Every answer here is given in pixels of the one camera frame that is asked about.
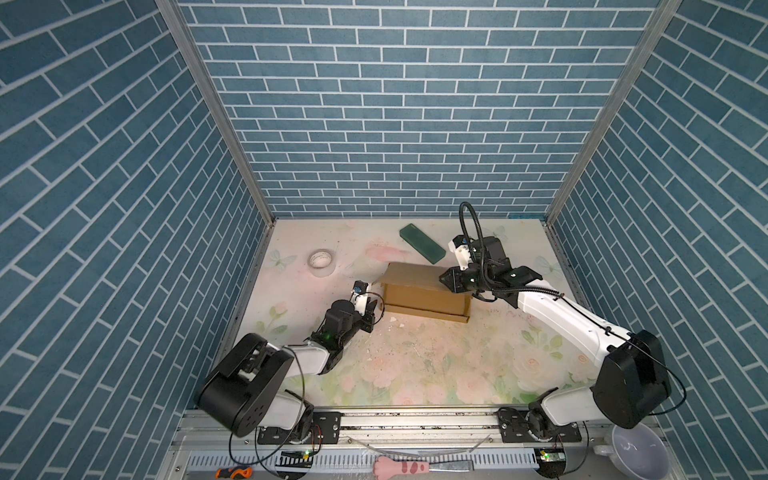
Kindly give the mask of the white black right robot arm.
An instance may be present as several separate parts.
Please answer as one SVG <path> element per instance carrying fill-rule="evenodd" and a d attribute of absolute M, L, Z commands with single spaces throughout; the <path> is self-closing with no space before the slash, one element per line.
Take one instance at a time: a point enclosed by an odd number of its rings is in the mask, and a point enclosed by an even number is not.
<path fill-rule="evenodd" d="M 451 292 L 476 298 L 489 293 L 536 317 L 599 369 L 591 386 L 553 388 L 531 402 L 526 422 L 532 436 L 548 441 L 562 427 L 591 420 L 631 429 L 669 398 L 670 372 L 654 334 L 614 325 L 570 300 L 531 268 L 512 266 L 495 237 L 471 240 L 458 235 L 449 250 L 458 264 L 439 280 Z"/>

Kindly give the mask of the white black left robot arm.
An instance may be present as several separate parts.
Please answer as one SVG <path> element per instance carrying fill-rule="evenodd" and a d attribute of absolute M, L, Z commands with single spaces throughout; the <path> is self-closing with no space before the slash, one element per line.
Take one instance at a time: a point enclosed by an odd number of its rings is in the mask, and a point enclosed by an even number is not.
<path fill-rule="evenodd" d="M 301 344 L 278 347 L 255 333 L 243 336 L 205 378 L 196 406 L 240 438 L 260 427 L 278 430 L 287 442 L 308 438 L 314 406 L 305 380 L 329 373 L 357 333 L 374 330 L 380 300 L 354 293 L 333 302 Z"/>

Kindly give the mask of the brown cardboard box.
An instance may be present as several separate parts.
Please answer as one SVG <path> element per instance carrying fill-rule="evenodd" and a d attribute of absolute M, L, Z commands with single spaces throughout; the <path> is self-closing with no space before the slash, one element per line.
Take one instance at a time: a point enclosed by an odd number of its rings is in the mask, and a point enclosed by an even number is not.
<path fill-rule="evenodd" d="M 376 280 L 386 310 L 423 318 L 467 323 L 472 297 L 451 292 L 439 281 L 445 270 L 431 265 L 391 262 Z"/>

